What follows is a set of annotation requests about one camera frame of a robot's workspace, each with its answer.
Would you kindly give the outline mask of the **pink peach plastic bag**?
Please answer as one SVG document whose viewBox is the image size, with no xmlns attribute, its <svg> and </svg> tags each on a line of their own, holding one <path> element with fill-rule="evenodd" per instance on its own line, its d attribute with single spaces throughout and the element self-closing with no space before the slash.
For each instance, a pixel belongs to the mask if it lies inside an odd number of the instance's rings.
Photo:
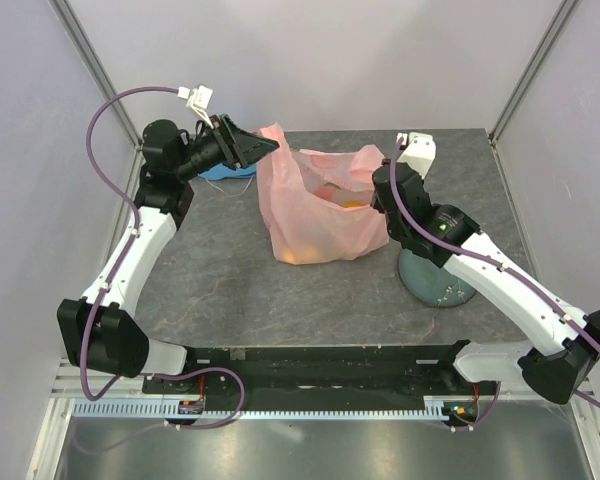
<svg viewBox="0 0 600 480">
<path fill-rule="evenodd" d="M 259 130 L 279 148 L 256 169 L 260 212 L 272 252 L 313 248 L 330 261 L 354 260 L 389 242 L 384 216 L 371 207 L 372 173 L 384 155 L 374 145 L 355 152 L 326 153 L 290 147 L 282 128 Z M 366 204 L 343 208 L 345 202 Z"/>
</svg>

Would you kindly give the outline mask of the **yellow toy mango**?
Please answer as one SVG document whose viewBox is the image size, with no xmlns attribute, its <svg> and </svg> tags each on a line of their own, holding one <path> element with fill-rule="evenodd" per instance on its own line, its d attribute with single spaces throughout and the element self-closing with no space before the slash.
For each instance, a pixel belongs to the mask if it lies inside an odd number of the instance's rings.
<svg viewBox="0 0 600 480">
<path fill-rule="evenodd" d="M 286 249 L 282 254 L 282 261 L 291 265 L 309 265 L 329 262 L 330 257 L 323 251 L 313 248 Z"/>
</svg>

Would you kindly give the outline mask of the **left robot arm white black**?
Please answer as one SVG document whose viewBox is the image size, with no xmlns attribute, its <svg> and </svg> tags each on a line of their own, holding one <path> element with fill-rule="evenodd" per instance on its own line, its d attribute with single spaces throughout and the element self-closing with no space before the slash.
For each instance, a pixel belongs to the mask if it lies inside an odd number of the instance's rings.
<svg viewBox="0 0 600 480">
<path fill-rule="evenodd" d="M 279 144 L 235 125 L 227 115 L 199 123 L 195 134 L 155 120 L 142 134 L 139 188 L 125 234 L 101 273 L 57 320 L 69 362 L 119 377 L 165 374 L 178 393 L 199 382 L 186 347 L 150 339 L 135 322 L 139 296 L 156 260 L 179 230 L 194 192 L 190 180 L 217 165 L 249 167 Z"/>
</svg>

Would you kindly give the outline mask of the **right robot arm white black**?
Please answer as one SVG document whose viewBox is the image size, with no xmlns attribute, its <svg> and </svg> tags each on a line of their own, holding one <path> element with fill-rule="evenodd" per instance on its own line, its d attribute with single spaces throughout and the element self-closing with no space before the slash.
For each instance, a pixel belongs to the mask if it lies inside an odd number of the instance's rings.
<svg viewBox="0 0 600 480">
<path fill-rule="evenodd" d="M 407 164 L 386 159 L 372 181 L 372 206 L 384 214 L 389 236 L 469 284 L 525 335 L 518 343 L 457 342 L 438 368 L 440 386 L 457 394 L 472 383 L 523 382 L 552 403 L 568 403 L 600 359 L 600 310 L 586 313 L 559 299 L 463 211 L 432 203 Z"/>
</svg>

